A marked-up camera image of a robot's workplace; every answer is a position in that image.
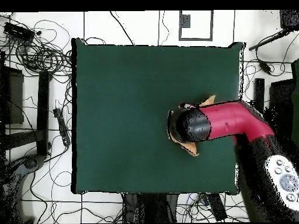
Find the green table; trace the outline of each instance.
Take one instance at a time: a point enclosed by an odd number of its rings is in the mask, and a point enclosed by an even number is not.
[[[237,193],[231,137],[198,143],[193,157],[168,139],[166,126],[168,111],[179,103],[238,98],[243,46],[85,45],[73,39],[72,190]]]

